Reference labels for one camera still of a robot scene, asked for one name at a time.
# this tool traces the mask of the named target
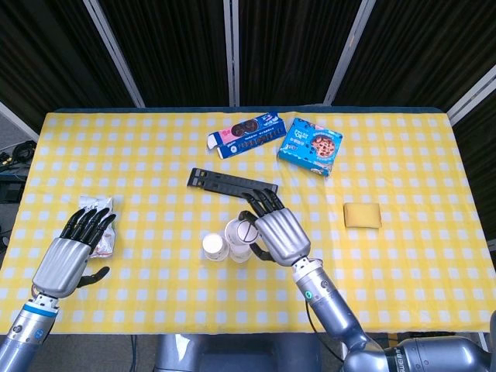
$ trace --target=yellow checkered tablecloth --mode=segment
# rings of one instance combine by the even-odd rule
[[[221,160],[206,136],[255,113],[49,114],[0,271],[6,332],[80,195],[114,198],[101,282],[60,302],[54,332],[310,330],[291,269],[202,256],[246,203],[187,188],[193,167],[280,185],[279,195],[369,332],[488,330],[496,275],[444,114],[281,114],[344,135],[327,179],[276,158],[282,139]],[[383,227],[345,229],[344,202],[379,202]]]

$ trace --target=black curtain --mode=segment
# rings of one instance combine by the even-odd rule
[[[240,0],[241,105],[322,103],[360,0]]]
[[[487,240],[496,239],[496,91],[453,127]]]
[[[334,105],[447,111],[496,64],[495,1],[377,1]]]
[[[62,107],[134,106],[80,1],[0,2],[0,101],[39,132]]]
[[[227,106],[222,0],[100,0],[145,105]]]

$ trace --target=blue cookie box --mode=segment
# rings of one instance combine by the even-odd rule
[[[319,140],[324,141],[327,147],[331,147],[333,143],[334,151],[318,151],[316,146]],[[342,140],[341,133],[295,118],[277,155],[290,163],[327,177],[331,174]]]

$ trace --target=white snack packet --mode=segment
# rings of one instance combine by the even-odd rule
[[[79,197],[79,208],[84,208],[86,211],[96,208],[97,211],[108,208],[108,213],[102,220],[112,213],[112,198],[93,198],[91,196],[81,195]],[[102,239],[98,242],[95,250],[91,254],[93,257],[110,257],[114,252],[115,232],[112,224],[108,225],[103,233]]]

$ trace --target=robotic arm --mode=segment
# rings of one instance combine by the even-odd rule
[[[308,258],[310,240],[293,213],[271,190],[255,191],[261,203],[245,194],[258,218],[241,212],[258,229],[268,252],[257,244],[253,252],[263,260],[292,267],[293,280],[326,332],[350,351],[342,372],[489,372],[490,354],[463,337],[407,339],[382,350],[363,331],[358,319],[325,273],[321,260]],[[496,365],[491,367],[495,372]]]
[[[28,370],[53,327],[59,298],[71,295],[76,288],[96,283],[109,272],[108,267],[103,267],[96,274],[82,276],[89,256],[115,219],[115,215],[109,215],[102,220],[108,210],[77,211],[60,237],[50,244],[33,278],[33,298],[22,307],[0,348],[2,372]]]

